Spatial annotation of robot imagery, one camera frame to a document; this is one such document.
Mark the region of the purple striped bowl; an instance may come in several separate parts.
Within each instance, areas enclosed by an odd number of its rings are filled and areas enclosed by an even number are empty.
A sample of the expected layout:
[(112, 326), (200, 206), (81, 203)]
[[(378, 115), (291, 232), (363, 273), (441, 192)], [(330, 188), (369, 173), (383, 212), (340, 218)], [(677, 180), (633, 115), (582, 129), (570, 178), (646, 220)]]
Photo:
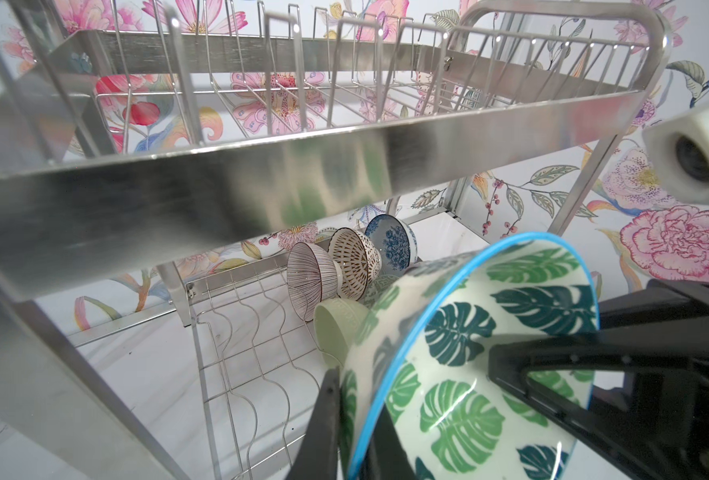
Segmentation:
[(314, 308), (338, 295), (342, 269), (324, 248), (308, 242), (292, 246), (286, 264), (286, 285), (290, 303), (304, 322), (314, 319)]

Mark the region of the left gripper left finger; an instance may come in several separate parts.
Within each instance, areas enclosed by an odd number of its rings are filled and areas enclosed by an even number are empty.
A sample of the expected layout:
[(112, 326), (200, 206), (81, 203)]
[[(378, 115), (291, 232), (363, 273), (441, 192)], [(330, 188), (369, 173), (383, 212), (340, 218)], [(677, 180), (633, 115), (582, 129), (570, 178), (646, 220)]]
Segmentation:
[(286, 476), (288, 480), (338, 478), (340, 434), (340, 368), (324, 374), (302, 446)]

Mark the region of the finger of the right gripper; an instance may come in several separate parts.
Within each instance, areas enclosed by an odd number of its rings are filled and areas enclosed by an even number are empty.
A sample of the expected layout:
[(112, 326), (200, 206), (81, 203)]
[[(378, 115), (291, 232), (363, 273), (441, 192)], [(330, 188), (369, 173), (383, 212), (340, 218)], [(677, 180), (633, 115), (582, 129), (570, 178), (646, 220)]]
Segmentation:
[(601, 327), (709, 317), (709, 283), (693, 280), (656, 280), (645, 289), (600, 303)]
[[(582, 407), (533, 373), (622, 372)], [(709, 479), (709, 317), (498, 345), (489, 377), (632, 479)]]

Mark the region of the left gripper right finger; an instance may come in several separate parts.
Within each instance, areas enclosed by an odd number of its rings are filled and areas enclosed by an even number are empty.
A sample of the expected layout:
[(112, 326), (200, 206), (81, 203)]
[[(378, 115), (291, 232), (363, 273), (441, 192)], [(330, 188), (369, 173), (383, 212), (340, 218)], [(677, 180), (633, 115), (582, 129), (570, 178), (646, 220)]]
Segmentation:
[(389, 410), (384, 407), (363, 462), (366, 480), (416, 480), (408, 455), (402, 448)]

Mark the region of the green geometric patterned bowl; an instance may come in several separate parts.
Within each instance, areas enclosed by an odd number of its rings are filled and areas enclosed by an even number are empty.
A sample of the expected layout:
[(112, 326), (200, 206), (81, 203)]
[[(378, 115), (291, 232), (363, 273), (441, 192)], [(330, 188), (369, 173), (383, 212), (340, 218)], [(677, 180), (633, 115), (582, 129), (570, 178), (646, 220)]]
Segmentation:
[(396, 275), (381, 274), (369, 284), (360, 302), (366, 306), (366, 308), (372, 308), (380, 297), (388, 291), (398, 279), (399, 276)]

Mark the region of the blue floral ceramic bowl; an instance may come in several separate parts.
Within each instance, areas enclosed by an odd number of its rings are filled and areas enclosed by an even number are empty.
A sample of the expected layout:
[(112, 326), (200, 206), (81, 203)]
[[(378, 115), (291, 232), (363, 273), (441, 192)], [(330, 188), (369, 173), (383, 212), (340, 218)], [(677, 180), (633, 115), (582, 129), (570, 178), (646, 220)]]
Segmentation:
[(382, 274), (402, 276), (418, 260), (418, 241), (408, 224), (395, 216), (376, 216), (367, 226), (366, 236), (382, 258)]

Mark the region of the white red-patterned bowl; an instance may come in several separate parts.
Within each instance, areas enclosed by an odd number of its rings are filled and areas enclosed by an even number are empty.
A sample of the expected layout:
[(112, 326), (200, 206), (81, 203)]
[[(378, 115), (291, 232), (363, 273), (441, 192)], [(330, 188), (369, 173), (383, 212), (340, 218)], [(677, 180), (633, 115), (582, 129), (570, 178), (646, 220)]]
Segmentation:
[(370, 238), (352, 228), (343, 227), (330, 238), (328, 253), (342, 270), (342, 286), (338, 295), (361, 300), (382, 270), (380, 252)]

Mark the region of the blue-rimmed leaf bowl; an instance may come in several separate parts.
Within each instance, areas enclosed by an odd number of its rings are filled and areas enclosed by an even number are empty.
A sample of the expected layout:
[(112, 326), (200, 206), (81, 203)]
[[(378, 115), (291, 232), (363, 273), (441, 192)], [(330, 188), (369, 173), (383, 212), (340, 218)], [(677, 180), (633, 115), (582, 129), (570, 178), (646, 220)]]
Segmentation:
[(558, 479), (570, 433), (488, 376), (500, 344), (600, 326), (592, 277), (563, 238), (524, 233), (411, 267), (375, 302), (340, 378), (340, 461), (363, 476), (382, 414), (421, 479)]

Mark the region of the plain light green bowl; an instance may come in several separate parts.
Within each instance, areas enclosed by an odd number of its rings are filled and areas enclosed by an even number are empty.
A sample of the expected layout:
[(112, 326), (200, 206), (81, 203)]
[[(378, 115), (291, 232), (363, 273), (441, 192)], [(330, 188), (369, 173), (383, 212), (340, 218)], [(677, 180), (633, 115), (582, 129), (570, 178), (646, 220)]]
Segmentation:
[(350, 299), (330, 298), (314, 308), (314, 332), (328, 369), (344, 366), (350, 346), (370, 309)]

